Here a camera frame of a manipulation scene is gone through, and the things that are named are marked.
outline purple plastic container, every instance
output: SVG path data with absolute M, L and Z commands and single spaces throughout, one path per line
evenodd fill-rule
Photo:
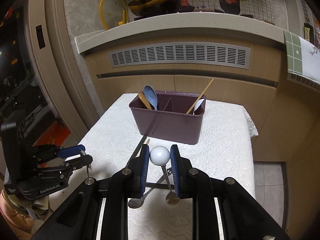
M 138 96 L 129 104 L 140 134 L 167 141 L 196 144 L 199 141 L 206 100 L 193 115 L 193 110 L 190 114 L 186 112 L 200 94 L 175 91 L 156 91 L 156 94 L 157 111 L 147 109 Z

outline kitchen counter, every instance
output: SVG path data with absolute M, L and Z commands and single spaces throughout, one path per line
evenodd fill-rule
M 283 29 L 248 17 L 211 13 L 176 13 L 150 17 L 75 38 L 79 54 L 132 41 L 171 35 L 211 35 L 237 38 L 284 50 Z

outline table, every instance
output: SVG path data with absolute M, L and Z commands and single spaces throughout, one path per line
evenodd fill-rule
M 128 106 L 136 95 L 123 94 L 81 140 L 86 153 L 93 157 L 91 177 L 97 180 L 111 177 L 126 165 L 141 140 Z M 162 145 L 170 149 L 177 144 L 180 155 L 190 159 L 193 167 L 212 178 L 233 177 L 255 197 L 251 137 L 256 135 L 255 125 L 243 106 L 207 100 L 197 144 L 150 138 L 149 147 Z M 147 182 L 156 182 L 161 176 L 161 168 L 149 162 Z M 69 187 L 50 195 L 52 209 L 86 177 L 85 168 L 74 171 Z M 192 200 L 169 206 L 165 202 L 168 192 L 154 189 L 142 207 L 128 208 L 128 239 L 191 239 Z

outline black mount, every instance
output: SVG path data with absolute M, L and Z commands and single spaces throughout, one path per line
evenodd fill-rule
M 143 145 L 140 156 L 111 178 L 99 181 L 87 178 L 31 239 L 95 240 L 102 200 L 106 198 L 100 239 L 127 240 L 128 198 L 142 197 L 140 189 L 144 187 L 142 174 L 146 172 L 148 151 L 148 146 Z M 172 168 L 176 193 L 179 192 L 180 198 L 193 199 L 193 240 L 220 239 L 215 197 L 219 203 L 225 240 L 255 240 L 265 236 L 289 240 L 280 226 L 235 179 L 210 178 L 203 171 L 192 168 L 190 160 L 180 157 L 177 145 L 173 145 L 171 151 L 176 163 Z

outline metal vent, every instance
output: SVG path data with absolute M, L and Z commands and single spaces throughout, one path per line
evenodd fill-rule
M 296 75 L 296 74 L 292 74 L 292 73 L 288 73 L 288 77 L 287 80 L 290 80 L 292 82 L 298 83 L 302 86 L 311 88 L 312 90 L 317 91 L 318 93 L 320 93 L 320 85 L 318 83 L 315 83 L 307 78 L 304 78 L 302 76 Z
M 112 67 L 156 64 L 199 63 L 249 69 L 251 49 L 209 42 L 172 42 L 113 51 Z

